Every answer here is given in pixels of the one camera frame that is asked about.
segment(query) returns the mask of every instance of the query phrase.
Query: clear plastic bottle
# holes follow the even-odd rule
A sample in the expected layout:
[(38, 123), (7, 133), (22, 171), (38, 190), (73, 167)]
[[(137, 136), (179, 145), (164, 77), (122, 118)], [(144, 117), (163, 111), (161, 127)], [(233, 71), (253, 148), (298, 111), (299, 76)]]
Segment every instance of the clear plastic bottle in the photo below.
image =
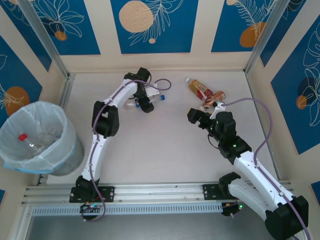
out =
[(43, 150), (46, 149), (46, 146), (36, 141), (30, 139), (27, 134), (21, 134), (18, 139), (25, 144), (25, 147), (28, 149), (32, 157), (39, 155)]
[(41, 132), (38, 135), (38, 139), (47, 148), (50, 147), (52, 144), (54, 144), (56, 141), (58, 141), (60, 139), (60, 137), (61, 137), (61, 135), (59, 137), (57, 137), (57, 136), (54, 136), (50, 133), (45, 133), (45, 132)]
[[(166, 98), (165, 98), (165, 95), (158, 94), (158, 95), (150, 96), (149, 99), (150, 99), (150, 102), (154, 104), (160, 101), (164, 101)], [(138, 103), (138, 100), (135, 98), (135, 99), (127, 100), (124, 104), (124, 107), (125, 109), (130, 110), (130, 109), (140, 108), (140, 105)]]

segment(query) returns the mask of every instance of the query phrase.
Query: blue wallpaper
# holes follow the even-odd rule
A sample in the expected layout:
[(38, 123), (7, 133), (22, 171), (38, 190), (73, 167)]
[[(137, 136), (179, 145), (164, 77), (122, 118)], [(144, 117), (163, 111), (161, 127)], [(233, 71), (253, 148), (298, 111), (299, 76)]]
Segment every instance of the blue wallpaper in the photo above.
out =
[(122, 54), (189, 53), (198, 0), (111, 0)]
[(305, 4), (306, 0), (290, 0), (286, 10), (282, 14), (281, 19), (273, 30), (270, 39), (266, 43), (260, 58), (264, 66), (267, 65), (270, 58), (274, 54), (282, 38), (286, 35), (291, 24), (296, 19), (296, 16), (300, 12), (300, 9)]
[[(0, 0), (0, 3), (10, 6), (6, 12), (25, 39), (27, 35), (34, 35), (17, 5), (9, 0)], [(34, 0), (30, 3), (60, 55), (100, 55), (84, 0)], [(33, 49), (36, 52), (41, 47), (32, 40), (27, 42), (36, 46)]]
[(24, 40), (28, 43), (39, 61), (42, 63), (43, 67), (48, 71), (52, 60), (18, 5), (9, 0), (0, 0), (0, 5), (23, 36)]
[(42, 86), (0, 37), (0, 127), (19, 108), (36, 102)]
[(212, 53), (252, 51), (276, 0), (225, 0)]
[(320, 143), (320, 16), (271, 81), (299, 154)]

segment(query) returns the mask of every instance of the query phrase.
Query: orange circle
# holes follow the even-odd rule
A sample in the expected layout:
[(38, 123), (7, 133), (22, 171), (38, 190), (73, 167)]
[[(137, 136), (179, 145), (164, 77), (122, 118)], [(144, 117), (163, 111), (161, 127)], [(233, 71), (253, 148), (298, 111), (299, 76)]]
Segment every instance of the orange circle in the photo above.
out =
[(240, 37), (240, 45), (244, 48), (254, 47), (265, 25), (265, 22), (258, 22), (244, 30)]
[(305, 109), (305, 107), (307, 106), (307, 98), (303, 95), (298, 96), (298, 98), (296, 99), (295, 102), (296, 106), (298, 107), (298, 109)]
[(56, 37), (56, 39), (58, 39), (60, 41), (67, 40), (67, 35), (63, 31), (56, 31), (54, 33), (54, 36)]
[(119, 11), (122, 27), (130, 33), (141, 33), (154, 23), (151, 9), (142, 1), (128, 1)]
[(28, 93), (20, 86), (10, 87), (4, 95), (4, 100), (6, 101), (5, 111), (8, 116), (30, 103)]

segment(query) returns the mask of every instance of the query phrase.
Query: red bottle cap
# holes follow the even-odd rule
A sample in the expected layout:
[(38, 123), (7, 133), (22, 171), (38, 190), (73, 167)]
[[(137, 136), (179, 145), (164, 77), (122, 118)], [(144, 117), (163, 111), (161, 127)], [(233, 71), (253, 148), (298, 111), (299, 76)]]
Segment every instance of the red bottle cap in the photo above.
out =
[(21, 134), (21, 135), (18, 137), (18, 139), (22, 142), (22, 141), (26, 140), (27, 137), (28, 137), (28, 135), (25, 134), (25, 133), (23, 133), (23, 134)]

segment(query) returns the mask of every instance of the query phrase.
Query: beige circle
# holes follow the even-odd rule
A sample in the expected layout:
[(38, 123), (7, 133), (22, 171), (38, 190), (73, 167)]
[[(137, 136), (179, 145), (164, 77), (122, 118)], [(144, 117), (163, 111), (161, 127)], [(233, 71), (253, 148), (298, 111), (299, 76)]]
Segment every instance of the beige circle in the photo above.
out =
[(18, 5), (17, 0), (8, 0), (10, 3), (14, 5)]
[(238, 2), (238, 0), (226, 0), (226, 4), (228, 5), (235, 5)]
[(143, 2), (128, 1), (119, 11), (122, 27), (130, 33), (140, 33), (154, 23), (154, 15), (150, 8)]
[(10, 87), (4, 95), (4, 99), (8, 102), (8, 104), (5, 105), (5, 110), (9, 117), (21, 107), (30, 103), (28, 93), (20, 86)]

